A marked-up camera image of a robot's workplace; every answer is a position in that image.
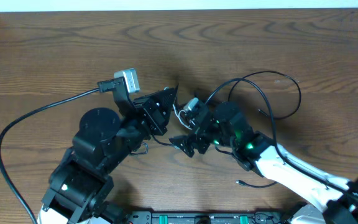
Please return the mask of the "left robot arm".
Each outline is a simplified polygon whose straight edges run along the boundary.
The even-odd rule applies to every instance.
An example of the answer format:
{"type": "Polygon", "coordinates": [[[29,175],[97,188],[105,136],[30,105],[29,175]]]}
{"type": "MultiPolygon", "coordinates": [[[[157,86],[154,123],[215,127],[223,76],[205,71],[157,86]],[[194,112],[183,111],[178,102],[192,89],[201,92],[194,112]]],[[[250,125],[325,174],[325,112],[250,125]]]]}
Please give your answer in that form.
{"type": "Polygon", "coordinates": [[[98,91],[112,92],[119,112],[95,108],[82,116],[72,147],[49,178],[38,223],[127,221],[122,208],[106,201],[114,187],[110,174],[152,136],[167,132],[177,89],[131,100],[125,79],[114,78],[99,82],[98,91]]]}

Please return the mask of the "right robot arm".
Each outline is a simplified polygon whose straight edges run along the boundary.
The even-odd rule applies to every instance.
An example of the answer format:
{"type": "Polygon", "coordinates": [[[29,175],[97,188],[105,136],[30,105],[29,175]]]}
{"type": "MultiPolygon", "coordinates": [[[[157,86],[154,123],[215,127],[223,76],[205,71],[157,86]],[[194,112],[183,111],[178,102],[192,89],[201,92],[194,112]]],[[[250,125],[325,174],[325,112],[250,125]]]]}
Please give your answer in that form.
{"type": "Polygon", "coordinates": [[[187,156],[203,154],[210,145],[231,148],[246,171],[278,182],[307,201],[288,223],[358,223],[358,178],[329,174],[290,154],[272,138],[254,131],[240,108],[224,102],[210,111],[197,98],[185,108],[191,131],[170,138],[187,156]]]}

